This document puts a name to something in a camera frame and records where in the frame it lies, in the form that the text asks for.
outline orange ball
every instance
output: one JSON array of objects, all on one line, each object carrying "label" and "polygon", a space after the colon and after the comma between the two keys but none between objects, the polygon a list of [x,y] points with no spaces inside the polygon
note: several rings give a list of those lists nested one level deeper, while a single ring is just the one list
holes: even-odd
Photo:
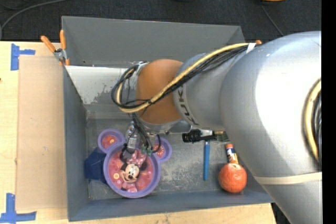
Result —
[{"label": "orange ball", "polygon": [[238,193],[247,184],[247,173],[240,164],[226,163],[219,172],[218,181],[222,189],[229,193]]}]

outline black connector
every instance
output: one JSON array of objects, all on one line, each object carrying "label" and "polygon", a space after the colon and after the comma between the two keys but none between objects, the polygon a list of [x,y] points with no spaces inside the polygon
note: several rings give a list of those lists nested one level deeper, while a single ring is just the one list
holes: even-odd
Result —
[{"label": "black connector", "polygon": [[204,140],[204,141],[217,140],[217,138],[215,137],[214,134],[202,136],[202,131],[200,129],[194,129],[194,130],[191,130],[188,133],[183,133],[182,134],[182,140],[185,143],[190,143],[190,142],[195,143],[195,142],[199,142],[201,140]]}]

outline black carpet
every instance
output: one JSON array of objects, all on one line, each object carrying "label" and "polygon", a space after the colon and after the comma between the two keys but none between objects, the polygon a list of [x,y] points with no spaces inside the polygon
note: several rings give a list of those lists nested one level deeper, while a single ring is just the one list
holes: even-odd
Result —
[{"label": "black carpet", "polygon": [[[46,35],[59,42],[63,15],[237,25],[246,41],[263,43],[321,30],[321,0],[0,0],[1,40],[40,41]],[[274,212],[278,223],[288,223],[276,205]]]}]

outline blue marker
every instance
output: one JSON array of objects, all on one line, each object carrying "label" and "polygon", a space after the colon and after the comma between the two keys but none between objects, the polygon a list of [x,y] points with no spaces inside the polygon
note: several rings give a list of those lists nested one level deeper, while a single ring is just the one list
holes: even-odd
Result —
[{"label": "blue marker", "polygon": [[209,141],[205,141],[204,143],[204,172],[203,172],[204,180],[208,180],[209,157],[210,157],[210,143]]}]

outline minnie mouse figure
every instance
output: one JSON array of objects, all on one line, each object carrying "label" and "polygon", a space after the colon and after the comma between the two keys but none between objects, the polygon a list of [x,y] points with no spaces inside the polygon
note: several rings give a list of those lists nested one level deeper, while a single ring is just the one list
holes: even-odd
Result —
[{"label": "minnie mouse figure", "polygon": [[139,178],[140,171],[146,169],[146,157],[147,155],[142,154],[140,150],[135,150],[131,158],[128,159],[123,157],[123,152],[120,154],[120,159],[124,162],[119,171],[123,180],[121,190],[130,193],[138,192],[135,182]]}]

